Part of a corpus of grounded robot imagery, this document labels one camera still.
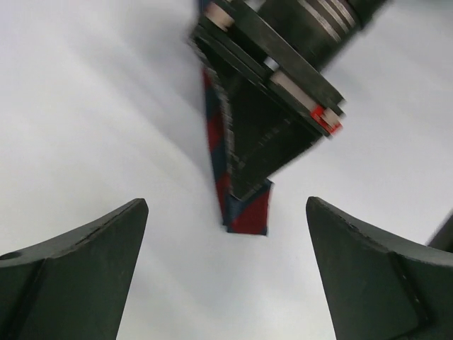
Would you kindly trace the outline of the red navy striped tie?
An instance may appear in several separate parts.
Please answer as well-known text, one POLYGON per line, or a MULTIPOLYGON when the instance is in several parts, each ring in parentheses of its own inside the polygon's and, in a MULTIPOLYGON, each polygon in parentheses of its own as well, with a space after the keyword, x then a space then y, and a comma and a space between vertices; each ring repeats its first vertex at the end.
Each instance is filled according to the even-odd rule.
POLYGON ((208 68, 202 68, 202 77, 207 141, 222 224, 229 233, 265 236, 268 233, 268 206, 273 182, 264 180, 262 186, 245 200, 239 200, 229 193, 230 176, 227 171, 226 133, 221 101, 214 89, 208 68))

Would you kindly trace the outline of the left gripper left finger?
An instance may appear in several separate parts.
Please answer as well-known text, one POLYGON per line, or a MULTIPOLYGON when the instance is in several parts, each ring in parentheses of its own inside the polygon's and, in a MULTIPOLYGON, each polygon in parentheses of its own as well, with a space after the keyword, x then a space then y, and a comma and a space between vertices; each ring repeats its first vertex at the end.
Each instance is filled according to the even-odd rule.
POLYGON ((2 339, 116 339, 148 217, 136 198, 1 256, 2 339))

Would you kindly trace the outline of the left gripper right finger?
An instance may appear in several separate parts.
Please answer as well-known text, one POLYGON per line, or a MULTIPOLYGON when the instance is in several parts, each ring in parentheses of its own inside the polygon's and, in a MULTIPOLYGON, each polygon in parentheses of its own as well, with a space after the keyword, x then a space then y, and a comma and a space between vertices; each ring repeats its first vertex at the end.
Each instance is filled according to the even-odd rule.
POLYGON ((337 339, 452 338, 452 223, 418 244, 310 197, 306 218, 337 339))

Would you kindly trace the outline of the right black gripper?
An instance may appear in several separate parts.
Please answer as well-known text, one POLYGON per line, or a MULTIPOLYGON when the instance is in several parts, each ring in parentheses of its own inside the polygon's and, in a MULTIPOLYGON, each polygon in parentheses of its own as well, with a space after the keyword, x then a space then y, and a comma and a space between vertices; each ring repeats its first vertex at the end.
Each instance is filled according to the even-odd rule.
POLYGON ((251 197, 266 178, 340 129, 343 97, 321 70, 384 4, 205 5, 190 39, 219 97, 234 197, 251 197))

